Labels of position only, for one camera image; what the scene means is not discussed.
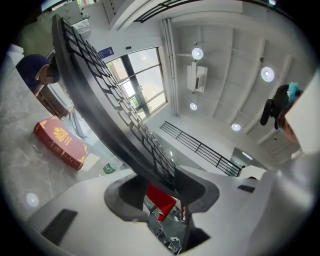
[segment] railing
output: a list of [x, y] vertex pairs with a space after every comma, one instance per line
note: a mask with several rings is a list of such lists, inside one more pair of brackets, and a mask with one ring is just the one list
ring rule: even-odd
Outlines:
[[[166, 10], [169, 10], [171, 8], [181, 6], [184, 4], [197, 2], [197, 1], [201, 1], [201, 0], [167, 0], [167, 1], [163, 1], [162, 3], [159, 3], [155, 7], [151, 8], [150, 10], [148, 10], [147, 12], [142, 14], [139, 18], [137, 18], [135, 20], [135, 22], [144, 23], [147, 20], [151, 19], [153, 16], [156, 16]], [[267, 0], [242, 0], [242, 1], [266, 7], [270, 10], [273, 10], [273, 11], [285, 16], [287, 19], [293, 21], [292, 17], [290, 17], [286, 12], [284, 12], [277, 4], [271, 5], [271, 4], [269, 4], [269, 1], [267, 1]]]
[[207, 145], [201, 143], [199, 140], [175, 127], [171, 123], [165, 121], [160, 129], [175, 138], [178, 142], [185, 145], [187, 148], [191, 149], [193, 152], [195, 152], [205, 160], [207, 160], [210, 164], [223, 171], [225, 174], [236, 177], [240, 175], [241, 168], [235, 166], [228, 159], [226, 159]]

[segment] water bottle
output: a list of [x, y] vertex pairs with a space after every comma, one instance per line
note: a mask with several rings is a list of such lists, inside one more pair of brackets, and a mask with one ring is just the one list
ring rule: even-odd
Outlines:
[[119, 170], [122, 164], [123, 162], [115, 156], [106, 164], [105, 167], [102, 168], [102, 170], [98, 172], [97, 176], [100, 177], [107, 174], [112, 174], [115, 171]]

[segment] book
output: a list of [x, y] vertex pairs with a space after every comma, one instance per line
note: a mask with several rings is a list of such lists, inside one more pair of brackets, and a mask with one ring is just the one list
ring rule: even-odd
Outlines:
[[76, 169], [84, 165], [87, 146], [64, 126], [57, 116], [38, 122], [34, 134], [62, 161]]

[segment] keyboard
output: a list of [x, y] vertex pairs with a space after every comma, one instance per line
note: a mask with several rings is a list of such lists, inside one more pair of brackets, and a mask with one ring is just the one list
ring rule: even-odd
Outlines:
[[175, 196], [175, 164], [97, 50], [59, 16], [52, 20], [52, 35], [60, 75], [91, 129], [134, 172]]

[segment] green bottle label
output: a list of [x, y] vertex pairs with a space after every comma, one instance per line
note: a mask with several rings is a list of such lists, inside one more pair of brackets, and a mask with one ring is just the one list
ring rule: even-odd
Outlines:
[[106, 174], [112, 174], [116, 169], [117, 165], [114, 162], [109, 162], [105, 167], [103, 167], [103, 171]]

